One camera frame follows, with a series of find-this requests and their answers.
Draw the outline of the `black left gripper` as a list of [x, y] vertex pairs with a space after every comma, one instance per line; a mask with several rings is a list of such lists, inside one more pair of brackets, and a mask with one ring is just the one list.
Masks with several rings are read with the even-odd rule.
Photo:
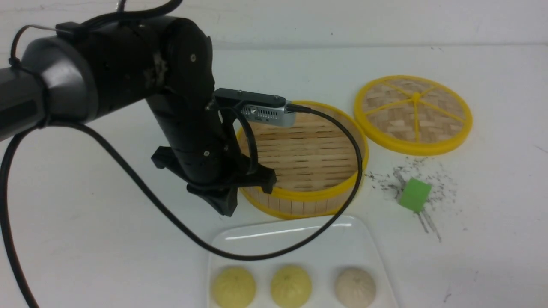
[[219, 105], [214, 99], [194, 104], [175, 94], [146, 99], [189, 183], [187, 191], [203, 199], [220, 215], [231, 217], [238, 206], [238, 189], [200, 190], [195, 187], [258, 187], [272, 194], [277, 182], [274, 169], [258, 166], [241, 154], [233, 122], [248, 123], [237, 107]]

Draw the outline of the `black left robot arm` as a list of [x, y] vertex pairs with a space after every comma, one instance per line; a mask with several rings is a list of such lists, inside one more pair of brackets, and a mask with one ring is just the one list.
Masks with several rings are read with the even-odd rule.
[[146, 100], [168, 146], [152, 156], [187, 190], [231, 216], [238, 189], [272, 193], [273, 169], [256, 146], [241, 152], [233, 123], [246, 104], [279, 107], [272, 95], [215, 87], [211, 38], [189, 19], [162, 16], [98, 30], [62, 25], [1, 70], [1, 139], [62, 121], [86, 124]]

